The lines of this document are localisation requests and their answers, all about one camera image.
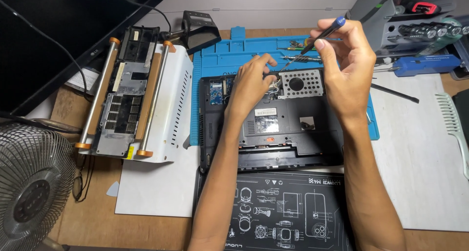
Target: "hand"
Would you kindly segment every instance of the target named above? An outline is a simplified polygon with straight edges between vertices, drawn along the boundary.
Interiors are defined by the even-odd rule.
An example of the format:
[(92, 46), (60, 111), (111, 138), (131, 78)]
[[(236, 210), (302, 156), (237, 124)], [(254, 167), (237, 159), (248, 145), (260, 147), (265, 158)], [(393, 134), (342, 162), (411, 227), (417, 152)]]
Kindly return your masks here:
[[(333, 21), (334, 19), (319, 20), (320, 29), (311, 30), (311, 37), (318, 37)], [(343, 128), (354, 126), (356, 123), (366, 124), (368, 95), (376, 55), (368, 44), (359, 21), (347, 20), (344, 26), (329, 38), (342, 40), (318, 39), (314, 42), (324, 62), (327, 100)]]
[(261, 100), (269, 90), (269, 85), (277, 80), (275, 75), (269, 75), (263, 79), (262, 73), (268, 73), (271, 66), (277, 66), (277, 62), (265, 53), (254, 56), (248, 63), (238, 69), (234, 79), (233, 89), (225, 110), (225, 120), (231, 120), (242, 124), (249, 112)]

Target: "electric fan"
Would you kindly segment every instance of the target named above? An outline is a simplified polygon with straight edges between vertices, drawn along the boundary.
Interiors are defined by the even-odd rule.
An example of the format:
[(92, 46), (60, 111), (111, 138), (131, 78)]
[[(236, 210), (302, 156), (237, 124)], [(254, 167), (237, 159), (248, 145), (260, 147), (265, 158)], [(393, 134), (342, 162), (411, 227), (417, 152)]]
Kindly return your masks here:
[(20, 123), (0, 126), (0, 251), (33, 251), (43, 241), (74, 176), (64, 136)]

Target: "yellow sticker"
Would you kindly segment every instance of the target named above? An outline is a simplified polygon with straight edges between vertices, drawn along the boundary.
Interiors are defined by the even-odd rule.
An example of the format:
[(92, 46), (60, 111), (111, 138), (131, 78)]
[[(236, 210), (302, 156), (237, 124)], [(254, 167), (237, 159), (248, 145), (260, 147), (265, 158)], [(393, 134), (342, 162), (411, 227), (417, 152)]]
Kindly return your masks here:
[(127, 158), (125, 159), (132, 159), (132, 154), (134, 153), (134, 147), (129, 147), (128, 148), (128, 154), (127, 154)]

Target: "blue silicone mat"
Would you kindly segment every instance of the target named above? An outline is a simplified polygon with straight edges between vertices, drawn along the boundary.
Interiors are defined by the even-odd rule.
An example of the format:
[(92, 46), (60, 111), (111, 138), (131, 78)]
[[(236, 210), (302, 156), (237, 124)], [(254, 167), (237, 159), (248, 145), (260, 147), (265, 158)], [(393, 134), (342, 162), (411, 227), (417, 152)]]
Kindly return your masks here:
[[(253, 54), (269, 53), (278, 62), (277, 68), (267, 65), (271, 71), (282, 68), (288, 60), (282, 56), (294, 56), (299, 51), (277, 50), (277, 48), (290, 47), (290, 40), (303, 43), (304, 36), (284, 36), (266, 38), (246, 38), (244, 27), (231, 28), (231, 39), (224, 39), (219, 43), (194, 53), (192, 73), (192, 107), (191, 107), (191, 136), (190, 144), (199, 144), (199, 80), (202, 77), (236, 74), (238, 68), (252, 59)], [(310, 51), (307, 56), (317, 57), (316, 51)], [(286, 70), (318, 68), (318, 62), (293, 62)], [(371, 95), (368, 98), (368, 115), (371, 124), (368, 125), (371, 140), (379, 139), (378, 124)]]

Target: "laptop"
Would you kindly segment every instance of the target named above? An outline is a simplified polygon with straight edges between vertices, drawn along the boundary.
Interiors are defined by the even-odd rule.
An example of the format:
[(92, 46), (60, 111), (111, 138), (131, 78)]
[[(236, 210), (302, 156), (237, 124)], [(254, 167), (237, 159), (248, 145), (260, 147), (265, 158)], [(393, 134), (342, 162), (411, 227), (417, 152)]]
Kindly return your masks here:
[[(343, 164), (343, 134), (327, 102), (323, 68), (271, 72), (271, 85), (243, 122), (238, 171)], [(200, 79), (200, 170), (209, 170), (235, 75)]]

